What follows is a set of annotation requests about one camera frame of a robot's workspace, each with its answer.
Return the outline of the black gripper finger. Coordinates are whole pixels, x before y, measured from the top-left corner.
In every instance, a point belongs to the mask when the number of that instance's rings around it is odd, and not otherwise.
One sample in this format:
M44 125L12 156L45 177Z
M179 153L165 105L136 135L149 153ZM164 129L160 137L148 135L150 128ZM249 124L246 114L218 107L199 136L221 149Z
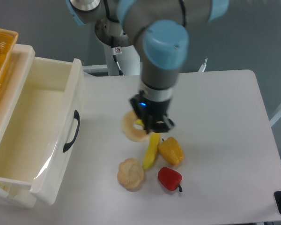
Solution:
M145 131L148 133L167 133L175 127L175 123L167 116L153 117L149 115L145 119Z
M146 129L146 119L145 119L145 112L146 112L146 102L143 98L143 93L135 94L130 100L129 100L132 109L137 117L137 119L140 119L144 125L144 129Z

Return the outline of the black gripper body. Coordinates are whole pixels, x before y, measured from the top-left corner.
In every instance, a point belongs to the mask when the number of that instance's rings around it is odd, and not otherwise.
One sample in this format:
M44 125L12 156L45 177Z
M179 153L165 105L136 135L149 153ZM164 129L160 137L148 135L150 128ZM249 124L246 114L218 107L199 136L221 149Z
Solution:
M167 115L167 110L170 105L170 99L163 102L155 102L146 98L145 92L143 90L140 91L139 93L143 93L143 98L147 105L146 112L145 112L145 119L149 115L153 117L162 117L163 115Z

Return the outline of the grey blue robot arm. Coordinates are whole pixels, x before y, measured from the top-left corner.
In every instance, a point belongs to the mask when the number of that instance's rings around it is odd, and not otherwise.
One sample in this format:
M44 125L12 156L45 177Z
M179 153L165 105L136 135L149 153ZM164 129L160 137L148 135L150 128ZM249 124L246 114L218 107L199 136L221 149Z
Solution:
M178 74L188 55L188 27L223 16L227 0L68 0L81 25L108 19L128 36L142 60L140 87L130 99L147 133L174 127L167 110Z

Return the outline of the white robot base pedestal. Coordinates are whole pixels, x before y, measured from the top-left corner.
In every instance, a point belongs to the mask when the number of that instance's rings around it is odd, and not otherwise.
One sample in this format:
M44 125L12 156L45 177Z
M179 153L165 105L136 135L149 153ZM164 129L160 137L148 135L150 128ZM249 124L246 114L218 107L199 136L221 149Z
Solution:
M104 65L83 66L88 74L107 73L108 76L139 75L141 60L120 23L101 19L95 23L95 35L103 46Z

